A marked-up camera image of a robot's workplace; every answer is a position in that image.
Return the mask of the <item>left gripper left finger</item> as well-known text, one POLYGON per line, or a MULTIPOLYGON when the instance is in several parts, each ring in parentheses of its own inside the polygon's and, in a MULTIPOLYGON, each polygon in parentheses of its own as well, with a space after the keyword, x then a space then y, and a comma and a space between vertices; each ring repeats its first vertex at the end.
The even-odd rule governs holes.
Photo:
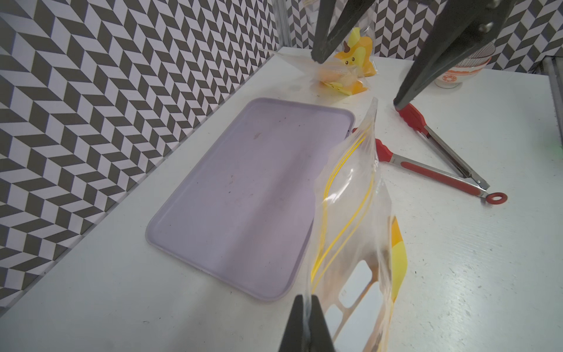
POLYGON ((303 296, 297 295, 293 301, 278 352, 305 352, 307 341, 303 327, 303 296))

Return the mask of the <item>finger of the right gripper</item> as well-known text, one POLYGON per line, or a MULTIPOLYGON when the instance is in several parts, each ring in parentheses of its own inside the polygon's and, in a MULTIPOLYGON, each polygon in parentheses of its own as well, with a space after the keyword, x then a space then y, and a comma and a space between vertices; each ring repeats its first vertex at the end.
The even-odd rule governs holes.
POLYGON ((510 0, 447 1, 393 100, 394 107, 404 109, 441 74, 494 41, 514 6, 510 0))
POLYGON ((347 1, 340 17, 331 27, 331 21, 337 4, 336 0, 320 0, 315 38, 312 47, 312 60, 323 64, 346 39, 362 16, 373 6, 375 0, 347 1))

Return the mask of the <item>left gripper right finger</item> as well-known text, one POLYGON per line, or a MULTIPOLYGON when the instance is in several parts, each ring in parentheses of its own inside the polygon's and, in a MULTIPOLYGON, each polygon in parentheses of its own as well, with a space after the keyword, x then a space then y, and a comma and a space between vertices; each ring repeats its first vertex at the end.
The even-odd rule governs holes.
POLYGON ((308 321, 309 351, 335 352, 330 331, 316 295, 311 296, 311 309, 308 321))

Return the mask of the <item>duck print resealable bag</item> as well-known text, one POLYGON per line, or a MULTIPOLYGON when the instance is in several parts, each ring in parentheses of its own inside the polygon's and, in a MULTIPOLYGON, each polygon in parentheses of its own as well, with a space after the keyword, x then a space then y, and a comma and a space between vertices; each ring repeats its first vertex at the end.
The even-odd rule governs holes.
POLYGON ((343 50, 337 52, 335 57, 343 64, 357 67, 364 77, 375 76, 378 72, 371 60, 373 41, 369 36, 362 36, 359 27, 355 27, 348 40, 343 42, 343 50))

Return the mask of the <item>lavender plastic tray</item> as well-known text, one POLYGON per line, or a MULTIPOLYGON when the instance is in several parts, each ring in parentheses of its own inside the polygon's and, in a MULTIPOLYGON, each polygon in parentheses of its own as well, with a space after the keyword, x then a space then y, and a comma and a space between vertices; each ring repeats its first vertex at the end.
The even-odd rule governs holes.
POLYGON ((280 299, 309 242, 315 179, 354 123, 345 109, 254 99, 151 219, 147 242, 256 299, 280 299))

